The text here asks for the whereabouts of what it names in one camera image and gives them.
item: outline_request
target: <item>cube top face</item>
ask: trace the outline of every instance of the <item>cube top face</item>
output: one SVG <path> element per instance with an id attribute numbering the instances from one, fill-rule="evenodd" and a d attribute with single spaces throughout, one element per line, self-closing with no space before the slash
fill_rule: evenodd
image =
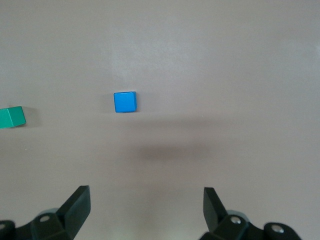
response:
<path id="1" fill-rule="evenodd" d="M 116 92 L 113 94 L 116 113 L 133 113 L 137 110 L 135 91 Z"/>
<path id="2" fill-rule="evenodd" d="M 0 129 L 12 128 L 26 123 L 21 106 L 0 109 Z"/>

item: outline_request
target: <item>cube side face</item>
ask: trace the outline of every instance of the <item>cube side face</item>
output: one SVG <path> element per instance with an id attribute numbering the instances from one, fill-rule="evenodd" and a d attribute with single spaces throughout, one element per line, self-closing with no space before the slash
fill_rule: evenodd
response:
<path id="1" fill-rule="evenodd" d="M 116 92 L 113 94 L 116 113 L 132 113 L 137 110 L 137 98 L 135 91 Z"/>
<path id="2" fill-rule="evenodd" d="M 26 123 L 21 106 L 0 109 L 0 129 L 12 128 Z"/>

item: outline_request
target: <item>green block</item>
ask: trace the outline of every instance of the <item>green block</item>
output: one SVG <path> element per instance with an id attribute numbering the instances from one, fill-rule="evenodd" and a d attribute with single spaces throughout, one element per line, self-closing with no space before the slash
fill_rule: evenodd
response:
<path id="1" fill-rule="evenodd" d="M 12 128 L 26 123 L 21 106 L 0 109 L 0 129 Z"/>

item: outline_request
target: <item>gray floor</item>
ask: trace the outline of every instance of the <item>gray floor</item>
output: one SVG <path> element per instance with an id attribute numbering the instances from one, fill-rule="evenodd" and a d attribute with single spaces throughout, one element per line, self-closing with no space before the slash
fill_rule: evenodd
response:
<path id="1" fill-rule="evenodd" d="M 320 236 L 318 0 L 0 0 L 0 219 L 90 185 L 76 240 L 197 240 L 203 187 Z M 114 113 L 136 91 L 138 112 Z"/>

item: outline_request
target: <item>screw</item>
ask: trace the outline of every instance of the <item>screw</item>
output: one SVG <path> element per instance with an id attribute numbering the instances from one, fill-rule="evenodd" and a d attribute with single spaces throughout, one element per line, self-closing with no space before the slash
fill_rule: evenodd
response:
<path id="1" fill-rule="evenodd" d="M 39 221 L 40 221 L 41 223 L 43 223 L 43 222 L 48 221 L 49 219 L 50 219 L 50 217 L 49 217 L 48 215 L 46 215 L 46 216 L 41 217 Z"/>
<path id="2" fill-rule="evenodd" d="M 272 225 L 271 228 L 273 231 L 275 231 L 278 234 L 283 234 L 285 232 L 285 230 L 281 226 L 276 224 Z"/>
<path id="3" fill-rule="evenodd" d="M 241 220 L 237 216 L 232 216 L 231 217 L 231 222 L 233 222 L 234 224 L 240 224 Z"/>

